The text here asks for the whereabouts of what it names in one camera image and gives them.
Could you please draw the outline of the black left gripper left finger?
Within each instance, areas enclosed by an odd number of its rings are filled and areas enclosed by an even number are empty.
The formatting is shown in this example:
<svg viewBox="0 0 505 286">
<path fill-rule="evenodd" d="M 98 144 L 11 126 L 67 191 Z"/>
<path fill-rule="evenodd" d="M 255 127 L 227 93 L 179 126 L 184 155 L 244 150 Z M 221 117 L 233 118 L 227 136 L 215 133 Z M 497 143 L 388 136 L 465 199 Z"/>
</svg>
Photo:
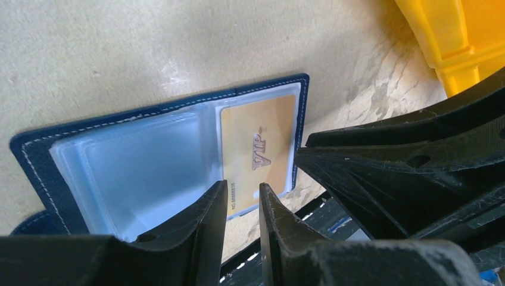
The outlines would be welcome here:
<svg viewBox="0 0 505 286">
<path fill-rule="evenodd" d="M 217 285 L 227 183 L 128 243 L 112 235 L 1 238 L 2 285 Z"/>
</svg>

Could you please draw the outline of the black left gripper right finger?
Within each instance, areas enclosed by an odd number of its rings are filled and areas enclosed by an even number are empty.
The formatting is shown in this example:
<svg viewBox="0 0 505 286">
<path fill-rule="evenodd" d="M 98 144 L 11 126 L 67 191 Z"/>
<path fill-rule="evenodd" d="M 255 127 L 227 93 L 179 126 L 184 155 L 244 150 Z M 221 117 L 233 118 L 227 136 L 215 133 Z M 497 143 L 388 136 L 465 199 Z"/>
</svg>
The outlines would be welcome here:
<svg viewBox="0 0 505 286">
<path fill-rule="evenodd" d="M 260 194 L 264 285 L 480 285 L 466 252 L 445 240 L 333 241 Z"/>
</svg>

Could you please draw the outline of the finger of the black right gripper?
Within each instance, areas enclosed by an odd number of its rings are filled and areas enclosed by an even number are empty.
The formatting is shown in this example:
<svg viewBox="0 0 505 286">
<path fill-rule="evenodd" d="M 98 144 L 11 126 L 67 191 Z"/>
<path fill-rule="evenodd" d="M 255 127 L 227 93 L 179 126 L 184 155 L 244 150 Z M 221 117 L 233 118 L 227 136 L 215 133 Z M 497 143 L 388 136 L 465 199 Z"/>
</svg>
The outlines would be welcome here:
<svg viewBox="0 0 505 286">
<path fill-rule="evenodd" d="M 365 125 L 312 133 L 306 147 L 401 145 L 437 141 L 504 115 L 504 69 L 429 107 Z"/>
<path fill-rule="evenodd" d="M 373 238 L 504 246 L 504 117 L 432 142 L 302 148 L 295 161 Z"/>
</svg>

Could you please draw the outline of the orange card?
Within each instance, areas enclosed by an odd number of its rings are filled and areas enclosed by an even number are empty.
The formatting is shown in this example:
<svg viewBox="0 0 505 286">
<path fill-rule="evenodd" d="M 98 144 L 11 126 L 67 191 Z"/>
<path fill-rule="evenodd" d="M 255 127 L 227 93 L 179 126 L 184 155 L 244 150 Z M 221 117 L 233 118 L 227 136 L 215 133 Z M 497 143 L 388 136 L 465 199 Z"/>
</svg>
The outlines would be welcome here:
<svg viewBox="0 0 505 286">
<path fill-rule="evenodd" d="M 297 97 L 294 94 L 224 108 L 223 176 L 228 183 L 227 216 L 259 201 L 259 186 L 276 194 L 292 189 L 292 151 Z"/>
</svg>

